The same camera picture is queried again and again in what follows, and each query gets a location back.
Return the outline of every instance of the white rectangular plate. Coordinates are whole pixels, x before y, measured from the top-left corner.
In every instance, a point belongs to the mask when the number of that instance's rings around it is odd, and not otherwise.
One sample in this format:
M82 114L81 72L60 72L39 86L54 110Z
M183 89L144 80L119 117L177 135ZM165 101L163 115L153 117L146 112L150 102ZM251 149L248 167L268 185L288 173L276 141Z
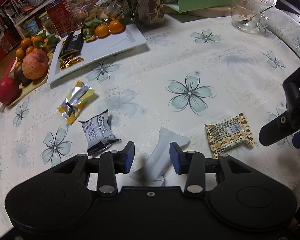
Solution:
M103 39L84 42L81 53L75 55L76 57L82 57L84 61L78 62L65 70L61 70L59 68L61 61L58 60L58 56L64 39L66 39L66 37L61 39L53 53L53 59L48 73L48 84L102 58L109 57L110 55L133 49L136 46L147 43L138 28L134 24L130 24L126 26L125 31L122 33L110 34L108 37Z

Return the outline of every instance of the apple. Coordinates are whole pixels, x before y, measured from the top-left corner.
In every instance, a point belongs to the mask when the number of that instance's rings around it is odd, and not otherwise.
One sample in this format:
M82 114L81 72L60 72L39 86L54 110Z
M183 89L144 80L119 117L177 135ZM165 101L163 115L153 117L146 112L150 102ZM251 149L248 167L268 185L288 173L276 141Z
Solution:
M19 84L13 78L4 77L0 80L0 102L11 104L18 98Z
M30 52L23 58L22 72L28 79L41 78L49 68L49 60L47 54L38 49Z

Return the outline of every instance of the orange fruit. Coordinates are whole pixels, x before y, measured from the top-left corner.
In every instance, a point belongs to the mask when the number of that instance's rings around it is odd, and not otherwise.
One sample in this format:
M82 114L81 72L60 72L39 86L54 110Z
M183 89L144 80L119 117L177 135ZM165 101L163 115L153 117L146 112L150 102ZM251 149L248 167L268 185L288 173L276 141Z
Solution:
M109 28L108 28L108 26L105 25L105 24L99 25L98 27L96 27L95 34L99 38L103 38L103 37L108 36L108 34L109 34Z
M18 59L24 58L25 55L26 55L26 52L25 52L25 50L23 48L17 49L17 51L16 51L16 57Z
M19 65L21 65L22 64L22 61L19 61L19 62L17 62L15 65L14 65L14 68L17 68Z
M31 43L32 43L32 41L30 38L24 38L20 43L20 47L23 49L26 49L31 45Z
M42 49L47 54L52 49L52 47L47 45L47 43L45 43Z
M124 30L124 26L118 20L114 20L109 23L109 30L111 33L120 33Z
M28 55L31 51L33 51L34 49L34 46L29 46L27 49L26 49L26 55Z
M36 48L37 46L35 45L35 42L36 41L43 41L43 38L41 36L36 36L34 39L33 39L33 46Z

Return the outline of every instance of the glass cup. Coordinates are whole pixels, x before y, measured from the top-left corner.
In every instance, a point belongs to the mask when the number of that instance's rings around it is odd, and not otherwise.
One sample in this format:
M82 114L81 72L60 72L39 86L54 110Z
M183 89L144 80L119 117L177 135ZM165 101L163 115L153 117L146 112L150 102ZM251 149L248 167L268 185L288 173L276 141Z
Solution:
M239 29L249 32L257 27L266 28L269 24L268 17L261 13L262 9L245 0L232 0L231 18Z

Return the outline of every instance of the gold candy wrapper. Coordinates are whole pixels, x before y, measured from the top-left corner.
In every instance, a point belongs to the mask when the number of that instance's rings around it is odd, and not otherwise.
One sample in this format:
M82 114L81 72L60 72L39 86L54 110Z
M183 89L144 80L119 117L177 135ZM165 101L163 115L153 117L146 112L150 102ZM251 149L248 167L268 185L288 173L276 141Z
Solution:
M213 158L223 152L244 143L254 146L250 125L244 113L219 124L205 124Z
M74 88L68 93L66 99L58 108L62 116L68 123L73 123L79 116L81 109L85 103L94 94L94 90L80 80L77 81Z

